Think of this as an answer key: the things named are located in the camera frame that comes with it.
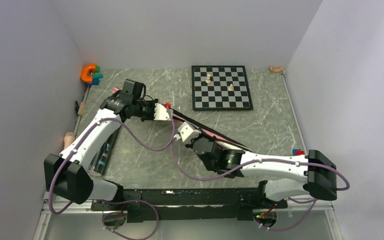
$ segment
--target white wall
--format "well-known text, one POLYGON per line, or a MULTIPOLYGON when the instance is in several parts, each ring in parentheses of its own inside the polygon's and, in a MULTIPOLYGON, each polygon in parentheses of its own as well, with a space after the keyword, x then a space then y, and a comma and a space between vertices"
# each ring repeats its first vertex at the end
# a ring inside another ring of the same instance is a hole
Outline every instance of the white wall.
POLYGON ((383 240, 384 1, 324 0, 286 74, 306 144, 351 182, 334 202, 345 239, 383 240))
POLYGON ((322 0, 52 0, 104 68, 289 63, 322 0))
POLYGON ((29 240, 48 153, 63 147, 82 61, 49 0, 0 0, 0 240, 29 240))

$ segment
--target chessboard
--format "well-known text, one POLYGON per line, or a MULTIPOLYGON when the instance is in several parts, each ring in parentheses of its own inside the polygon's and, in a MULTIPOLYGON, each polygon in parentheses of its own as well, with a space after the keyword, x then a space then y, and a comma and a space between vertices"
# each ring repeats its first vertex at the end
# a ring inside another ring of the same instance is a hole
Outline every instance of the chessboard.
POLYGON ((192 109, 252 110, 245 66, 192 66, 192 109))

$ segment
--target marble-patterned tabletop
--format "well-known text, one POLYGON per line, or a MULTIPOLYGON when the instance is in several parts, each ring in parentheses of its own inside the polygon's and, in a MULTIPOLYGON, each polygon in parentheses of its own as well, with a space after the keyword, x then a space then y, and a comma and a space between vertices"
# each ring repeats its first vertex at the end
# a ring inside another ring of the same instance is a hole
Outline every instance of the marble-patterned tabletop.
MULTIPOLYGON (((85 113, 77 134, 92 121, 99 105, 112 94, 112 88, 122 88, 125 79, 142 82, 146 93, 160 103, 246 145, 254 152, 290 156, 303 145, 295 122, 282 77, 267 70, 247 69, 253 110, 193 111, 190 69, 106 69, 100 85, 92 86, 85 113)), ((168 121, 144 121, 132 118, 126 124, 140 140, 154 148, 169 141, 172 127, 168 121)), ((191 149, 175 142, 173 149, 180 166, 192 176, 204 178, 216 175, 207 171, 191 149)), ((172 161, 169 150, 153 152, 140 146, 126 130, 119 131, 104 179, 119 183, 125 189, 190 189, 190 188, 253 188, 261 177, 220 178, 195 181, 182 175, 172 161)))

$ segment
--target wooden piece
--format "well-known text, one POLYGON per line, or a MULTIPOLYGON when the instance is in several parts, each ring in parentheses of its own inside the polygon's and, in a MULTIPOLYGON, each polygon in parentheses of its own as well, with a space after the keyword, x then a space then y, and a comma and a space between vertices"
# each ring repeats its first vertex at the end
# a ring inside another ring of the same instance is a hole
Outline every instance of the wooden piece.
POLYGON ((272 66, 270 66, 269 68, 268 68, 268 71, 270 72, 270 73, 277 73, 277 74, 281 74, 281 73, 283 73, 284 72, 284 67, 278 67, 278 68, 273 68, 272 66))
POLYGON ((64 149, 68 148, 76 140, 74 132, 67 132, 64 136, 64 149))
POLYGON ((86 108, 86 103, 82 101, 80 103, 80 106, 78 107, 77 115, 83 116, 83 114, 85 113, 85 108, 86 108))

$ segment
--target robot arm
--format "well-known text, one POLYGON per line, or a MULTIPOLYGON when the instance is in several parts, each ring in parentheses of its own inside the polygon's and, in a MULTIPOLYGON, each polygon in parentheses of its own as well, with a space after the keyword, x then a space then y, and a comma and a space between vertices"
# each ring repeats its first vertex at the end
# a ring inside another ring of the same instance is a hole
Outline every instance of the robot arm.
MULTIPOLYGON (((94 155, 105 140, 130 117, 142 121, 169 121, 167 109, 158 99, 144 100, 143 83, 126 80, 122 90, 108 97, 100 106, 93 121, 75 142, 58 156, 49 154, 44 161, 46 188, 64 160, 72 157, 63 166, 56 179, 53 192, 63 198, 82 204, 88 199, 121 202, 123 186, 101 179, 91 179, 87 169, 94 155)), ((321 168, 312 168, 299 163, 321 163, 336 168, 321 152, 310 150, 308 155, 270 156, 251 152, 242 144, 190 119, 172 109, 173 117, 183 122, 178 128, 175 140, 181 140, 185 147, 192 149, 208 171, 223 174, 238 165, 261 159, 283 159, 297 162, 296 165, 282 162, 255 162, 226 175, 227 178, 265 176, 280 180, 260 182, 258 190, 263 198, 278 202, 287 197, 310 194, 321 200, 335 200, 336 176, 321 168)))

